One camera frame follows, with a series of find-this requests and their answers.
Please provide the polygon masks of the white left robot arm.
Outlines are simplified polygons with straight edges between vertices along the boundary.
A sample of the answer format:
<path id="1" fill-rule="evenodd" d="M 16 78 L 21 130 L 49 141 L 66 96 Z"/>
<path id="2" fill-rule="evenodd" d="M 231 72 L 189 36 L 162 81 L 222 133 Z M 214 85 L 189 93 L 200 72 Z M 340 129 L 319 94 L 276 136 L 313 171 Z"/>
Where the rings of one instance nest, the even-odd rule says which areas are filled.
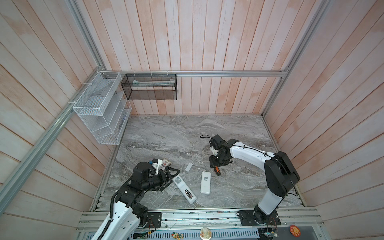
<path id="1" fill-rule="evenodd" d="M 92 237 L 93 240 L 127 240 L 137 228 L 149 228 L 146 233 L 161 225 L 161 213 L 149 215 L 148 208 L 141 205 L 148 191 L 162 192 L 180 174 L 180 170 L 165 167 L 161 161 L 140 162 L 132 176 L 116 191 L 110 201 L 110 212 Z"/>

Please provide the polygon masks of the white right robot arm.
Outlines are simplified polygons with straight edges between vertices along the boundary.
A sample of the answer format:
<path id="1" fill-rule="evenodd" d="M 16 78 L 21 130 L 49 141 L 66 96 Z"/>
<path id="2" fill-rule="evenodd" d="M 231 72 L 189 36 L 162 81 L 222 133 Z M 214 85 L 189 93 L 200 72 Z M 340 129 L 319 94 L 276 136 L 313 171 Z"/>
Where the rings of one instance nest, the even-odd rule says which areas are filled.
<path id="1" fill-rule="evenodd" d="M 277 213 L 276 209 L 299 182 L 300 176 L 288 155 L 282 151 L 277 153 L 263 152 L 249 147 L 238 140 L 225 141 L 219 135 L 210 137 L 210 167 L 221 175 L 219 167 L 232 163 L 232 159 L 240 159 L 263 170 L 266 177 L 267 191 L 262 200 L 251 213 L 239 211 L 238 216 L 250 222 L 250 225 L 264 226 L 270 223 L 270 217 Z"/>

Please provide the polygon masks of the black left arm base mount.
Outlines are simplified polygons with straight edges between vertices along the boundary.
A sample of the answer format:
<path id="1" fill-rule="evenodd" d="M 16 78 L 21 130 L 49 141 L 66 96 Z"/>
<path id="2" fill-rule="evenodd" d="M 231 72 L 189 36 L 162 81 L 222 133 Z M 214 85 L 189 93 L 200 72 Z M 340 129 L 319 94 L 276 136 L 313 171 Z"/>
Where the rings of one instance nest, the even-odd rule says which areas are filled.
<path id="1" fill-rule="evenodd" d="M 149 212 L 144 215 L 144 228 L 145 229 L 158 229 L 162 224 L 161 212 Z"/>

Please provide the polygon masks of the orange black screwdriver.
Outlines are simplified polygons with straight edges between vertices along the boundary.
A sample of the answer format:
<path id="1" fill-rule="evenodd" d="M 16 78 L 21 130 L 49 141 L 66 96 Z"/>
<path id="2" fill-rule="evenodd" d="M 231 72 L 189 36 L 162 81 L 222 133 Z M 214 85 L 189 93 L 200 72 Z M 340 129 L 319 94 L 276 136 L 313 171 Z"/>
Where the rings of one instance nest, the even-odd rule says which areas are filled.
<path id="1" fill-rule="evenodd" d="M 218 167 L 214 167 L 214 171 L 215 171 L 217 176 L 221 175 L 221 171 L 220 171 L 220 169 Z"/>

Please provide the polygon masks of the white slim remote control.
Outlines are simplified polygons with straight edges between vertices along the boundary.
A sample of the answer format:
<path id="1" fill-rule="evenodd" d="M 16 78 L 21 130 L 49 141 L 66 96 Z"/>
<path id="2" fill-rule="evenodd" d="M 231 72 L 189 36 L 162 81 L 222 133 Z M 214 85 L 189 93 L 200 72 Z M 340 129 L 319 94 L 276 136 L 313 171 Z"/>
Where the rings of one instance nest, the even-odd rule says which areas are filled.
<path id="1" fill-rule="evenodd" d="M 191 201 L 189 200 L 188 198 L 186 198 L 187 202 L 189 204 L 193 204 L 196 200 L 197 200 L 197 197 L 196 195 L 193 193 L 193 191 L 188 187 L 188 185 L 184 182 L 184 180 L 178 175 L 176 176 L 174 179 L 173 179 L 173 182 L 175 183 L 175 185 L 177 186 L 177 188 L 181 191 L 182 195 L 186 198 L 186 194 L 184 193 L 184 190 L 188 189 L 193 195 L 194 195 L 194 199 Z"/>

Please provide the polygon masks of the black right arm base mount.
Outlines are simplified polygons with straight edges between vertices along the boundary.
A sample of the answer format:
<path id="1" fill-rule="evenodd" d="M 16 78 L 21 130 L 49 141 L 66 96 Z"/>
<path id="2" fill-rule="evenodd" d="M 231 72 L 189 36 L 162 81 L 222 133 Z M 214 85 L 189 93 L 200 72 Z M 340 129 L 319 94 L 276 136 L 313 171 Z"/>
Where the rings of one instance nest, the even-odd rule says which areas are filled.
<path id="1" fill-rule="evenodd" d="M 281 220 L 278 212 L 275 210 L 271 214 L 266 215 L 261 211 L 255 212 L 254 210 L 242 210 L 237 212 L 242 226 L 279 226 Z"/>

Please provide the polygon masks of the white battery cover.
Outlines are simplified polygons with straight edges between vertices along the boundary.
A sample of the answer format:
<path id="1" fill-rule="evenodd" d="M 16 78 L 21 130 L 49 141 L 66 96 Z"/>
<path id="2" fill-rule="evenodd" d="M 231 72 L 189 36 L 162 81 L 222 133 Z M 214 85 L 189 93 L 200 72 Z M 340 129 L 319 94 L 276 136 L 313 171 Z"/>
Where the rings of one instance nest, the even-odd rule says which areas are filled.
<path id="1" fill-rule="evenodd" d="M 192 163 L 189 163 L 185 169 L 186 172 L 189 172 L 192 168 L 193 164 Z"/>

